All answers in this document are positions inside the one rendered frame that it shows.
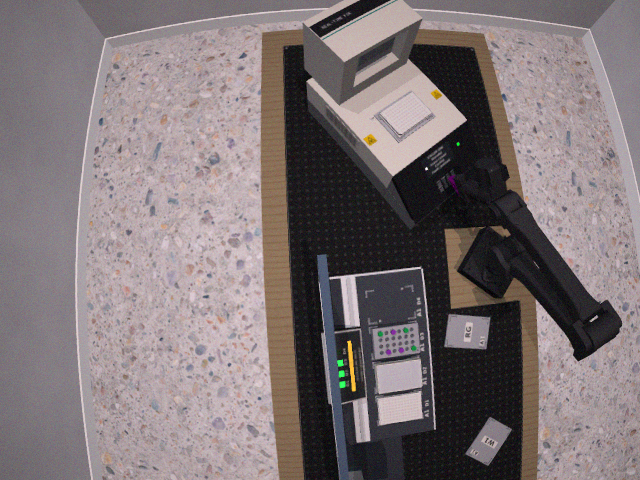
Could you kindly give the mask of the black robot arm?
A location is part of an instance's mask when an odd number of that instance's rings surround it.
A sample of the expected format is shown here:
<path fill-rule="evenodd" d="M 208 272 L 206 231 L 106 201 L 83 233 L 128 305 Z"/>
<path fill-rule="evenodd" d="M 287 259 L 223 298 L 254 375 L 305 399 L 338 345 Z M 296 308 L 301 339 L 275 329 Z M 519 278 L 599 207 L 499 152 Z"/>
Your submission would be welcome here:
<path fill-rule="evenodd" d="M 500 242 L 485 242 L 482 280 L 507 283 L 512 275 L 566 334 L 575 359 L 590 356 L 619 334 L 620 316 L 608 300 L 600 304 L 587 292 L 542 232 L 524 200 L 515 191 L 507 190 L 507 166 L 493 158 L 482 158 L 475 162 L 475 168 L 477 173 L 469 178 L 481 186 L 479 201 L 487 205 L 490 217 L 511 234 Z M 590 322 L 596 315 L 598 318 Z"/>

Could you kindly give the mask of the white pcr plate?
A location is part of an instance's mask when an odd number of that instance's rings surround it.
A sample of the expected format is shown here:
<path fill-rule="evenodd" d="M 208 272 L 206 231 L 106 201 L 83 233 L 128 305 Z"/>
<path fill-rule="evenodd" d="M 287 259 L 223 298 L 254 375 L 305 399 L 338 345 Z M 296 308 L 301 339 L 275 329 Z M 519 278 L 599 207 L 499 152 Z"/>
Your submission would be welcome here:
<path fill-rule="evenodd" d="M 377 397 L 379 425 L 422 418 L 421 391 Z"/>
<path fill-rule="evenodd" d="M 431 115 L 432 112 L 412 92 L 381 112 L 379 117 L 400 138 Z"/>

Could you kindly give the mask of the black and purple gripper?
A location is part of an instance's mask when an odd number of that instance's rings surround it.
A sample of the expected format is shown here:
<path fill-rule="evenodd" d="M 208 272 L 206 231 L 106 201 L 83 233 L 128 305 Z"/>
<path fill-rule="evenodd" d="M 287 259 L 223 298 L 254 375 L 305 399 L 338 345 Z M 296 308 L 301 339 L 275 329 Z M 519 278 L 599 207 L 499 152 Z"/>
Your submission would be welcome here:
<path fill-rule="evenodd" d="M 479 182 L 469 178 L 475 172 L 475 167 L 469 166 L 463 174 L 457 174 L 448 178 L 453 188 L 455 187 L 454 189 L 458 196 L 461 198 L 465 197 L 466 206 L 469 208 L 479 201 L 479 189 L 481 188 Z"/>

